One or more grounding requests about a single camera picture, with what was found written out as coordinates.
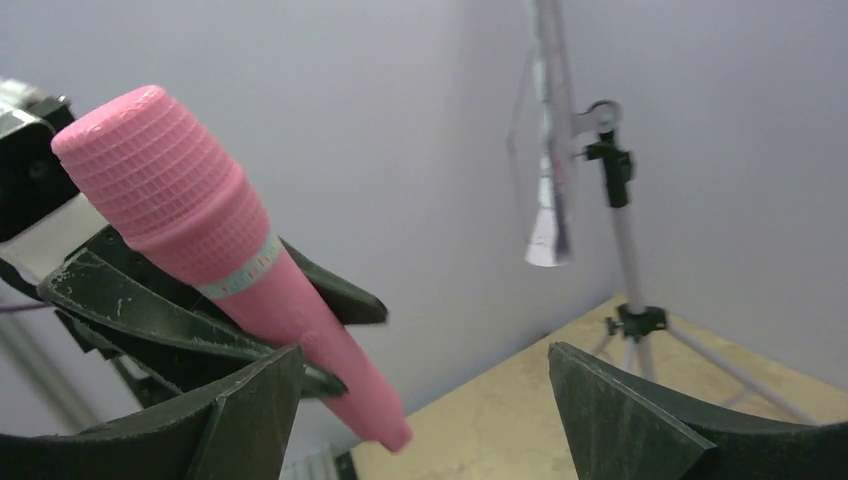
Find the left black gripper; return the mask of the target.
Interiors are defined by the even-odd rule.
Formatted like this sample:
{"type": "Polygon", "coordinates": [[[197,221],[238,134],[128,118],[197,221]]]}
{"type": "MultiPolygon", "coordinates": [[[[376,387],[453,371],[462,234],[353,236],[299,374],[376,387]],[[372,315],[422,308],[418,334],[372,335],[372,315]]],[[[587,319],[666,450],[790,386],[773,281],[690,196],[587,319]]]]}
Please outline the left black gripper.
{"type": "Polygon", "coordinates": [[[84,353],[110,363],[142,409],[230,375],[277,346],[185,310],[121,273],[87,248],[37,286],[84,353]]]}

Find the pink toy microphone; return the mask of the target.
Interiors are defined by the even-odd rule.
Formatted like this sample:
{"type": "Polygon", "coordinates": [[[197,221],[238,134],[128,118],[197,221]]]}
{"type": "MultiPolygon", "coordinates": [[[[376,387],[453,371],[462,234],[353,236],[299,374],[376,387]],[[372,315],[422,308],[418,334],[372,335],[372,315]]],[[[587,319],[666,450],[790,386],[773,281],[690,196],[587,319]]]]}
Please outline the pink toy microphone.
{"type": "Polygon", "coordinates": [[[53,153],[125,243],[194,287],[244,331],[299,344],[347,391],[328,408],[391,452],[412,430],[397,392],[273,232],[243,168],[163,88],[125,93],[74,121],[53,153]]]}

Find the lilac music stand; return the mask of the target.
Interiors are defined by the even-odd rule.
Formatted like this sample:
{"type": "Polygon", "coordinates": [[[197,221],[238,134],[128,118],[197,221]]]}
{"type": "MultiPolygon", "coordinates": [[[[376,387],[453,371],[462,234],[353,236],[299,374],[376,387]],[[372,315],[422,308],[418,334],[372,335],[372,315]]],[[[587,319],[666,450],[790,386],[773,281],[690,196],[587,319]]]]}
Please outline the lilac music stand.
{"type": "Polygon", "coordinates": [[[566,166],[566,192],[570,200],[569,229],[572,242],[573,188],[576,184],[579,159],[595,161],[600,165],[604,179],[604,192],[611,212],[613,234],[619,265],[623,274],[625,301],[616,309],[616,314],[605,321],[605,333],[593,347],[594,356],[603,356],[616,336],[622,337],[625,356],[620,365],[628,373],[637,373],[647,381],[655,381],[656,365],[653,359],[650,337],[659,331],[667,332],[672,338],[707,360],[710,364],[738,381],[741,390],[728,397],[723,405],[730,408],[746,396],[755,394],[781,409],[795,422],[815,424],[815,419],[797,408],[764,383],[744,372],[729,360],[711,350],[705,343],[674,326],[667,311],[647,303],[639,271],[638,254],[634,238],[631,196],[628,184],[635,177],[635,162],[630,151],[623,149],[617,139],[622,113],[621,106],[613,100],[599,100],[585,109],[579,109],[574,100],[573,82],[564,31],[563,7],[559,1],[529,1],[526,4],[530,21],[532,43],[525,57],[516,100],[510,120],[510,130],[505,146],[510,163],[517,162],[515,137],[518,121],[527,100],[533,93],[530,72],[531,50],[539,44],[554,80],[558,94],[557,104],[564,125],[568,129],[567,145],[569,159],[566,166]]]}

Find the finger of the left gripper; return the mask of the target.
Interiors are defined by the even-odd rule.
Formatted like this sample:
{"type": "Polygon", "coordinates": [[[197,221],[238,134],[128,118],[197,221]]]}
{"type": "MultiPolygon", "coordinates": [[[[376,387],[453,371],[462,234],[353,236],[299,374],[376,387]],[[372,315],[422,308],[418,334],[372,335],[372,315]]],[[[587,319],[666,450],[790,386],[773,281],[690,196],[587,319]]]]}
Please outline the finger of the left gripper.
{"type": "MultiPolygon", "coordinates": [[[[387,321],[388,309],[375,295],[311,261],[288,242],[284,242],[283,246],[343,325],[375,325],[387,321]]],[[[229,320],[220,308],[194,288],[171,277],[143,255],[131,250],[114,228],[108,226],[102,229],[84,247],[179,307],[217,320],[229,320]]]]}

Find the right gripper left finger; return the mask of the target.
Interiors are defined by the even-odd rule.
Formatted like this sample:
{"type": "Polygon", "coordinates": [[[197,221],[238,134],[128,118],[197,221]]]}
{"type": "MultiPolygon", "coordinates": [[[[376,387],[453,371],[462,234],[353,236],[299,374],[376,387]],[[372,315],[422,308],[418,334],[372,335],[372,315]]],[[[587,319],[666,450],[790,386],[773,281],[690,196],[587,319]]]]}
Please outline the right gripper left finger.
{"type": "Polygon", "coordinates": [[[282,348],[208,385],[72,436],[1,437],[4,479],[276,479],[303,383],[282,348]]]}

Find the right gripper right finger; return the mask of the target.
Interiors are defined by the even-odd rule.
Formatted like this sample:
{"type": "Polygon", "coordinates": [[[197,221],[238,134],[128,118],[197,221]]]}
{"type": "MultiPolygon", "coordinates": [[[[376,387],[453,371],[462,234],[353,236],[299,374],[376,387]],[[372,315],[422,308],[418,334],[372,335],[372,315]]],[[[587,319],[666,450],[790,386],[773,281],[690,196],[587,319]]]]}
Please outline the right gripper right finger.
{"type": "Polygon", "coordinates": [[[720,407],[568,343],[549,378],[581,479],[844,479],[847,425],[801,425],[720,407]]]}

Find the white sheet music page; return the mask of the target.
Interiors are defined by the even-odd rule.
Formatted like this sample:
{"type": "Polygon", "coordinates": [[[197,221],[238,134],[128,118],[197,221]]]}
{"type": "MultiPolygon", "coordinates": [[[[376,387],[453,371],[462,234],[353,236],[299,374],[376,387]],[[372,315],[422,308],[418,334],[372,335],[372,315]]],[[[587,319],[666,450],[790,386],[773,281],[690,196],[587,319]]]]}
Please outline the white sheet music page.
{"type": "Polygon", "coordinates": [[[570,200],[566,192],[569,159],[568,129],[557,104],[558,94],[541,45],[531,50],[530,72],[533,93],[540,105],[539,141],[541,158],[537,189],[537,216],[526,260],[539,267],[558,267],[570,261],[570,200]]]}

